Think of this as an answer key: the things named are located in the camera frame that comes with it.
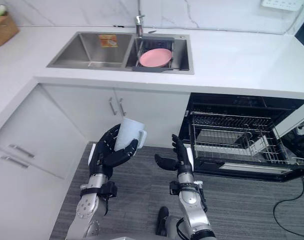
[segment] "sink basin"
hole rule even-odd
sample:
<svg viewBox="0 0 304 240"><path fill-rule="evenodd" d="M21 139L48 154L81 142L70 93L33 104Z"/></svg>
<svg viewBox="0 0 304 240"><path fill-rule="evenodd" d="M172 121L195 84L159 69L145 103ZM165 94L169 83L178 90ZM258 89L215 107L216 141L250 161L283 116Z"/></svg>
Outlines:
<svg viewBox="0 0 304 240"><path fill-rule="evenodd" d="M142 53L154 48L172 51L167 66L139 64ZM134 33L77 32L47 67L193 74L189 36L176 34L153 33L137 38Z"/></svg>
<svg viewBox="0 0 304 240"><path fill-rule="evenodd" d="M133 41L129 57L126 62L127 68L133 67L141 72L163 71L190 71L188 56L188 36L187 35L171 35L171 34L153 34L144 38L136 38ZM139 57L148 50L155 48L164 48L172 51L172 60L165 67L143 67L139 64Z"/></svg>
<svg viewBox="0 0 304 240"><path fill-rule="evenodd" d="M116 35L117 47L104 47L100 36ZM132 34L77 33L48 67L72 69L120 68Z"/></svg>

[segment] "label sticker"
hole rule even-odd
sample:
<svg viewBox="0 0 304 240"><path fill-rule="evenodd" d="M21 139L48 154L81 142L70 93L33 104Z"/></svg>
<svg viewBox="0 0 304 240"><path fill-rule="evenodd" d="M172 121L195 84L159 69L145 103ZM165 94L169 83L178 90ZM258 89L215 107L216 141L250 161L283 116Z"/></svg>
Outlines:
<svg viewBox="0 0 304 240"><path fill-rule="evenodd" d="M100 35L101 47L102 48L116 48L117 39L115 34L104 34Z"/></svg>

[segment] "wire rack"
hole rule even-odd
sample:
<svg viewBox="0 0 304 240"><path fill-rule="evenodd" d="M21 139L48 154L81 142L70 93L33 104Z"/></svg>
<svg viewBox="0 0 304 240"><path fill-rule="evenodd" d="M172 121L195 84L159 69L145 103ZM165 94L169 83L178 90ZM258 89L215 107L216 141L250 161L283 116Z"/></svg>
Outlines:
<svg viewBox="0 0 304 240"><path fill-rule="evenodd" d="M196 158L291 164L268 117L191 113Z"/></svg>
<svg viewBox="0 0 304 240"><path fill-rule="evenodd" d="M171 60L164 66L162 66L162 68L171 68L172 67L172 62L174 59L174 40L161 40L161 39L144 39L142 38L140 42L138 42L136 40L135 42L136 44L136 52L137 52L137 61L135 66L136 67L143 67L140 64L139 59L141 58L141 56L146 53L149 50L152 49L168 49L172 52L172 58Z"/></svg>

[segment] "white wall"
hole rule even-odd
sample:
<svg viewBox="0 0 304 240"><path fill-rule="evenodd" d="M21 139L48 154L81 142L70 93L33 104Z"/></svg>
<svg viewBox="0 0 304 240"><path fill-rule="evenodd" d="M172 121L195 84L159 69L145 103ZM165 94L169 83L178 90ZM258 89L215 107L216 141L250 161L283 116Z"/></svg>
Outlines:
<svg viewBox="0 0 304 240"><path fill-rule="evenodd" d="M286 11L261 6L261 0L141 0L145 26L294 33L304 22L304 7ZM137 0L0 0L20 26L134 26Z"/></svg>

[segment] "floor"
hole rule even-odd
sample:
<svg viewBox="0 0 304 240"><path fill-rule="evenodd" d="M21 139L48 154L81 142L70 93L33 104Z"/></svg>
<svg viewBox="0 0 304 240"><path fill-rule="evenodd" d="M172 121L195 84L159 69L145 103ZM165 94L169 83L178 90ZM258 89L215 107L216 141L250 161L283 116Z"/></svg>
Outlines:
<svg viewBox="0 0 304 240"><path fill-rule="evenodd" d="M55 223L51 240L63 240L75 216L79 186L88 182L87 145ZM174 158L171 149L143 147L127 163L116 167L111 178L118 187L109 201L109 212L101 222L103 233L154 233L158 210L166 205L170 214L180 215L177 196L169 194L176 173L160 169L154 154ZM300 179L286 183L263 182L196 175L204 182L208 218L219 240L302 240L282 230L272 214L274 204L294 198L302 191ZM276 217L285 227L304 234L304 195L277 207Z"/></svg>

